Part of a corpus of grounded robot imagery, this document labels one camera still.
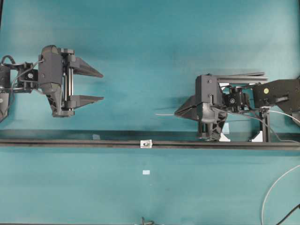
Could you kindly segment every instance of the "white cable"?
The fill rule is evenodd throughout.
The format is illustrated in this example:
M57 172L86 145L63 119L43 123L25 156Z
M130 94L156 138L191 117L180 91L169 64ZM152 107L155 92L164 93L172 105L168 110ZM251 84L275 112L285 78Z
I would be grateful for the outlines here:
M155 115L157 115L157 116L173 116L174 114L158 114L158 113L156 113Z
M283 114L283 115L285 115L285 116L291 117L292 119L294 119L294 120L296 120L298 123L300 123L300 121L299 121L298 119L296 119L295 117L293 117L293 116L291 116L291 115L289 115L289 114L286 114L286 113L284 113L284 112L273 111L273 110L269 110L269 112L271 112L271 113L279 113L279 114Z
M286 171L284 174L282 174L273 184L272 186L270 187L270 189L268 190L264 200L263 200L263 203L262 203L262 212L261 212L261 223L263 225L263 214L264 214L264 206L266 204L266 201L267 201L267 198L271 192L271 190L273 189L273 187L277 184L278 181L280 181L284 176L286 176L289 172L293 171L294 169L297 169L298 167L300 167L300 165L297 165L295 167L293 167L292 169Z

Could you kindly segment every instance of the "white bracket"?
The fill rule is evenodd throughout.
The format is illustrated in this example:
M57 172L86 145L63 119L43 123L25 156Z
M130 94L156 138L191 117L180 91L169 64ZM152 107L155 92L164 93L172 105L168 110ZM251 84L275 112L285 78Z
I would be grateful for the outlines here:
M151 149L152 148L152 140L141 140L140 147L141 147L141 149Z
M263 142L263 131L259 131L259 133L252 139L250 139L251 142Z
M227 138L223 133L221 133L221 137L219 139L219 142L230 142L230 139Z

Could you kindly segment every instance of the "robotic arm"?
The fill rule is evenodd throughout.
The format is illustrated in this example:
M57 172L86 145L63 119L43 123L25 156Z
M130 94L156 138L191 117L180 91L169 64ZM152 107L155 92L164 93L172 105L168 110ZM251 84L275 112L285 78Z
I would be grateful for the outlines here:
M74 74L101 78L103 75L92 68L81 58L76 57L74 50L57 48L49 45L39 55L38 69L33 63L12 64L3 62L0 65L0 121L8 115L10 94L31 93L41 89L46 95L53 117L70 117L74 109L102 100L103 97L73 95ZM16 82L10 83L11 70L17 70Z
M254 107L250 105L250 90L254 97ZM255 113L262 121L260 132L264 142L270 142L268 110L277 105L295 118L300 115L300 79L267 82L264 73L213 76L200 75L196 79L195 95L183 104L175 115L198 122L199 138L218 141L221 137L228 113Z

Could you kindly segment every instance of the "teal surface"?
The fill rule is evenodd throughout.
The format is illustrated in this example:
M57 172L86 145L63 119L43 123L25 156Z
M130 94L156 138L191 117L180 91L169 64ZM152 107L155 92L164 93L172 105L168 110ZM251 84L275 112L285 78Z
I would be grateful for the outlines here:
M194 121L155 114L173 113L203 73L298 77L299 34L297 0L6 0L1 55L35 62L45 45L75 49L105 75L77 75L75 94L105 99L58 119L45 96L20 94L0 127L33 138L35 130L194 132ZM272 118L276 131L299 132ZM253 124L230 123L230 132ZM0 221L254 225L271 183L297 164L299 153L284 151L1 148ZM271 193L267 224L299 203L299 174ZM286 224L299 221L295 212Z

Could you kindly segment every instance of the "white clip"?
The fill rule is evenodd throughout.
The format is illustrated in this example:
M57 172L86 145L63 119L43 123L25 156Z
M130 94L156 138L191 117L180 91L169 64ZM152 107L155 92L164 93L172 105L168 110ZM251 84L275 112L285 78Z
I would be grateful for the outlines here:
M140 142L141 149L151 149L152 140L141 140Z

